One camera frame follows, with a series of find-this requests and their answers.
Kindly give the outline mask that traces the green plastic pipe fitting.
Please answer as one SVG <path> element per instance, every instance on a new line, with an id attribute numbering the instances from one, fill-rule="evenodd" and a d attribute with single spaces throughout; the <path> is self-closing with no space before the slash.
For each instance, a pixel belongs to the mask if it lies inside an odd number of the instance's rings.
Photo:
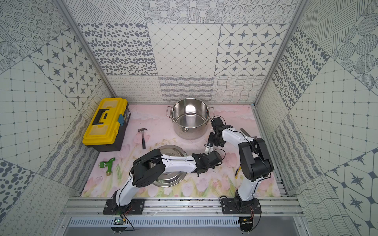
<path id="1" fill-rule="evenodd" d="M 115 161 L 115 158 L 111 158 L 108 161 L 101 161 L 98 166 L 100 169 L 106 168 L 106 175 L 110 176 L 112 174 L 112 167 L 113 167 L 113 162 Z"/>

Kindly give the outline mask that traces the right small circuit board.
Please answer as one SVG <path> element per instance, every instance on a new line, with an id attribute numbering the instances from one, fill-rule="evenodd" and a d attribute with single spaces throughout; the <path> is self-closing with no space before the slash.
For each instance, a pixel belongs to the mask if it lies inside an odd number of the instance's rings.
<path id="1" fill-rule="evenodd" d="M 239 217 L 239 225 L 246 227 L 253 227 L 254 220 L 248 217 Z"/>

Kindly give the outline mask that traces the yellow black toolbox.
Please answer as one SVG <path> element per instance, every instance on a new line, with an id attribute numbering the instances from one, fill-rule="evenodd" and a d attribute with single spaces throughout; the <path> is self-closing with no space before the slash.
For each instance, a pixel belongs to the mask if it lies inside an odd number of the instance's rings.
<path id="1" fill-rule="evenodd" d="M 131 112 L 126 99 L 103 99 L 84 134 L 82 143 L 99 152 L 120 151 L 130 118 Z"/>

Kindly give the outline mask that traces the dark hex key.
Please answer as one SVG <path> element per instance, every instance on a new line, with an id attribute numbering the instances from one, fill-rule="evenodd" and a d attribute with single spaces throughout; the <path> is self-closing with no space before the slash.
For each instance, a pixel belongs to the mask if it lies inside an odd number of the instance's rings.
<path id="1" fill-rule="evenodd" d="M 248 136 L 248 137 L 251 137 L 251 138 L 254 138 L 254 139 L 256 139 L 257 138 L 257 136 L 251 136 L 245 129 L 243 129 L 243 128 L 240 128 L 240 130 L 242 131 L 242 133 L 244 134 L 244 135 L 246 135 L 246 136 Z"/>

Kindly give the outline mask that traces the left small circuit board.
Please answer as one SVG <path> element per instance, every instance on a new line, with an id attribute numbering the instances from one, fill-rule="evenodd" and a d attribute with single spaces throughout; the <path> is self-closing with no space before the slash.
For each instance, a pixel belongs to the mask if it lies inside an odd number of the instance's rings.
<path id="1" fill-rule="evenodd" d="M 116 217 L 113 221 L 113 226 L 127 227 L 127 223 L 124 218 Z"/>

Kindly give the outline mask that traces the small circuit board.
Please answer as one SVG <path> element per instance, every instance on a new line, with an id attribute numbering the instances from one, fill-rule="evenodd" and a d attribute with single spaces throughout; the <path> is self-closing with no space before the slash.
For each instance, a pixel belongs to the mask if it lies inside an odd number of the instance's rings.
<path id="1" fill-rule="evenodd" d="M 239 217 L 239 225 L 246 227 L 253 227 L 254 220 L 248 217 Z"/>
<path id="2" fill-rule="evenodd" d="M 113 221 L 113 226 L 127 227 L 127 223 L 124 218 L 116 217 Z"/>

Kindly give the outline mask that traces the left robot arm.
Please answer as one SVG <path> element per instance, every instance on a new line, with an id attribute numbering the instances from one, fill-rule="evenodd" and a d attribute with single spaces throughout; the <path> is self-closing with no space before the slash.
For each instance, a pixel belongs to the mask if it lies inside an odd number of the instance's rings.
<path id="1" fill-rule="evenodd" d="M 225 155 L 224 150 L 209 147 L 205 153 L 169 156 L 156 148 L 134 161 L 126 184 L 117 190 L 111 198 L 113 208 L 129 205 L 139 189 L 153 184 L 162 174 L 183 172 L 200 175 L 209 169 L 220 166 Z"/>

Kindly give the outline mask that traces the stainless steel pot lid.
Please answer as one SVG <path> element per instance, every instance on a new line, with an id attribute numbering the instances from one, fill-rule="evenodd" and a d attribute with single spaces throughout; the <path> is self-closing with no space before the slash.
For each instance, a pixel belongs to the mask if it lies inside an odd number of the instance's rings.
<path id="1" fill-rule="evenodd" d="M 166 154 L 169 156 L 178 156 L 178 157 L 185 157 L 187 156 L 187 153 L 176 145 L 164 145 L 158 147 L 160 149 L 160 152 L 162 154 Z M 185 172 L 169 172 L 169 173 L 163 173 L 160 175 L 154 182 L 153 185 L 157 187 L 172 187 L 177 185 L 179 182 L 181 182 L 187 173 Z"/>

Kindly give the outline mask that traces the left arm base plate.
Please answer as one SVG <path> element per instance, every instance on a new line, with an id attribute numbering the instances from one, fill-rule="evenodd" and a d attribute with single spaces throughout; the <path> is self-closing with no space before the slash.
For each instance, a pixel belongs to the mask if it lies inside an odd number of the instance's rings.
<path id="1" fill-rule="evenodd" d="M 121 215 L 121 214 L 131 214 L 131 215 L 141 215 L 144 209 L 145 199 L 132 199 L 132 201 L 125 206 L 117 206 L 116 200 L 110 198 L 106 201 L 105 207 L 103 209 L 104 215 Z"/>

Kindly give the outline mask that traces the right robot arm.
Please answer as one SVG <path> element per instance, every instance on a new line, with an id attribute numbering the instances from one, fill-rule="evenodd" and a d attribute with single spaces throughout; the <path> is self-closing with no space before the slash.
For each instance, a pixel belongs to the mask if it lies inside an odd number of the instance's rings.
<path id="1" fill-rule="evenodd" d="M 240 167 L 244 179 L 235 193 L 240 202 L 249 202 L 256 197 L 258 185 L 270 177 L 274 171 L 265 141 L 262 138 L 252 138 L 233 126 L 223 122 L 220 116 L 211 119 L 213 131 L 210 133 L 206 148 L 209 152 L 214 147 L 231 144 L 239 150 Z"/>

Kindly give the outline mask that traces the black hammer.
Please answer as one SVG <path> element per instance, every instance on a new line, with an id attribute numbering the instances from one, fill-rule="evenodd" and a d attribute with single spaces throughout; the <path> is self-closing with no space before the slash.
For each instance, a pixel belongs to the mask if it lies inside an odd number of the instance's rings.
<path id="1" fill-rule="evenodd" d="M 142 149 L 146 149 L 146 142 L 145 142 L 145 136 L 144 136 L 145 131 L 147 131 L 146 128 L 138 129 L 138 132 L 140 132 L 142 135 Z"/>

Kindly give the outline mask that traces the aluminium front rail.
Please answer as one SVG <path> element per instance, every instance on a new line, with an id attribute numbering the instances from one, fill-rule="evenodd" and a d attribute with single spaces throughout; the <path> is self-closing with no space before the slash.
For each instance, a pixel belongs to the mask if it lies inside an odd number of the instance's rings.
<path id="1" fill-rule="evenodd" d="M 106 197 L 69 198 L 64 207 L 62 216 L 74 217 L 102 217 L 103 210 L 107 206 Z M 231 210 L 230 216 L 304 216 L 299 201 L 295 197 L 259 197 L 261 213 L 254 210 L 245 212 Z M 127 210 L 127 216 L 225 216 L 223 213 L 229 204 L 221 204 L 218 197 L 184 197 L 184 198 L 163 198 L 148 197 L 139 205 Z"/>

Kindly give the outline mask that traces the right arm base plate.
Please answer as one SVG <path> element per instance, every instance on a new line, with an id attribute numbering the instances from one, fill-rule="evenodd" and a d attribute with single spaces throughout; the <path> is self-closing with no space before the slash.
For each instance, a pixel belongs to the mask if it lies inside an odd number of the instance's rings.
<path id="1" fill-rule="evenodd" d="M 220 197 L 223 214 L 261 214 L 261 204 L 257 198 L 242 201 L 239 198 Z"/>

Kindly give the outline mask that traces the yellow handled pliers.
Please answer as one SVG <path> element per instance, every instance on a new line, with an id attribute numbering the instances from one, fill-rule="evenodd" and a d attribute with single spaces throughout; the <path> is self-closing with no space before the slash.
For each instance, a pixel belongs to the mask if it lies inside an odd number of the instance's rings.
<path id="1" fill-rule="evenodd" d="M 239 174 L 240 170 L 241 170 L 241 167 L 239 166 L 239 168 L 235 172 L 235 178 L 236 179 L 238 178 L 238 174 Z"/>

